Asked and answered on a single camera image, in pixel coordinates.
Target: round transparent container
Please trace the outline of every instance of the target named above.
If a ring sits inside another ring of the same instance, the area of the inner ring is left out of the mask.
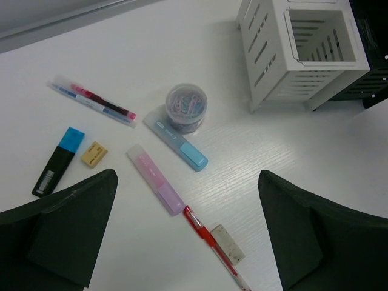
[[[167,121],[180,133],[190,133],[201,125],[207,108],[205,92],[193,84],[179,84],[166,97]]]

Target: blue highlighter cap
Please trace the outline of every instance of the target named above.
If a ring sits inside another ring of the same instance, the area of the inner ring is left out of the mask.
[[[197,150],[189,142],[185,142],[181,146],[180,156],[184,159],[196,172],[202,170],[208,163],[207,158]]]
[[[85,133],[74,129],[73,127],[69,127],[58,146],[75,153],[78,150],[81,141],[84,139],[84,136]]]

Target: red pen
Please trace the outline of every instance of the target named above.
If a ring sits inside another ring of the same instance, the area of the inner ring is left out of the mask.
[[[78,94],[98,103],[98,104],[101,104],[107,108],[110,108],[110,109],[114,110],[115,112],[120,113],[120,114],[128,117],[131,120],[134,120],[136,117],[136,114],[134,114],[133,112],[131,112],[131,111],[129,111],[129,110],[113,103],[113,102],[110,102],[110,101],[104,99],[103,97],[100,97],[97,94],[94,94],[91,91],[86,90],[81,85],[79,85],[75,82],[72,82],[63,76],[57,76],[55,78],[55,83],[61,84],[64,87],[67,87],[68,89],[73,90],[75,93],[78,93]]]
[[[232,266],[232,263],[226,257],[224,252],[221,250],[216,240],[212,236],[212,234],[206,229],[206,227],[200,222],[200,220],[194,215],[193,211],[189,206],[186,206],[183,210],[183,215],[192,225],[197,234],[206,241],[209,247],[212,248],[214,253],[220,259],[220,261],[224,264],[225,268],[228,270],[232,278],[235,280],[237,285],[243,291],[252,291],[248,284],[244,281],[241,275],[236,271],[236,269]]]

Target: eraser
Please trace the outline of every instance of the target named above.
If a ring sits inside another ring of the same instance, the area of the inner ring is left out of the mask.
[[[94,168],[100,162],[100,160],[102,160],[107,152],[108,151],[102,145],[94,141],[93,144],[81,156],[81,160],[89,167]]]
[[[210,233],[234,266],[245,258],[243,251],[237,246],[222,224],[218,225]]]

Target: white plastic basket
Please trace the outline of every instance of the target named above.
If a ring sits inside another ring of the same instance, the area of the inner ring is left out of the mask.
[[[348,0],[243,0],[237,23],[251,111],[263,101],[314,110],[369,71]]]

